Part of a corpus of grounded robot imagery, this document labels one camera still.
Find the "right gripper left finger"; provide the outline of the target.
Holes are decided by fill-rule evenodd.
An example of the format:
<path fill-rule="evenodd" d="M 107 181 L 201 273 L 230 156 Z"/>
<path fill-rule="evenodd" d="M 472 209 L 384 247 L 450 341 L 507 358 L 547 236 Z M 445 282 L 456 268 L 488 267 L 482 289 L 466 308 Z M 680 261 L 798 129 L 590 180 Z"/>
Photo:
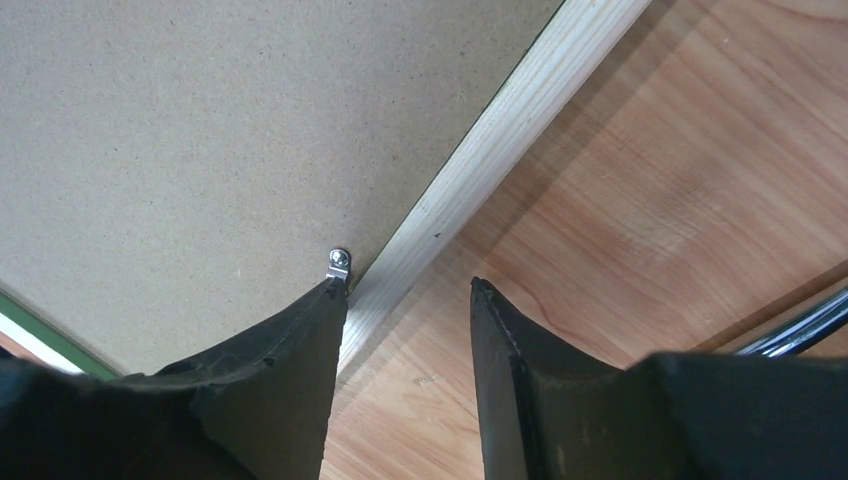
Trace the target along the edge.
<path fill-rule="evenodd" d="M 327 279 L 153 375 L 1 363 L 5 479 L 316 479 L 347 288 Z"/>

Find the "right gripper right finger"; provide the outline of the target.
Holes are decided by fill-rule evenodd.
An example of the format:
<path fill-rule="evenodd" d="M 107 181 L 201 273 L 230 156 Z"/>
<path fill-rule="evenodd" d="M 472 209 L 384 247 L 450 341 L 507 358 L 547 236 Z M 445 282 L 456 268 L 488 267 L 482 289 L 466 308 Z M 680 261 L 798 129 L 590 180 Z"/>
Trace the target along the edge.
<path fill-rule="evenodd" d="M 488 479 L 843 479 L 847 361 L 659 352 L 618 369 L 471 284 Z"/>

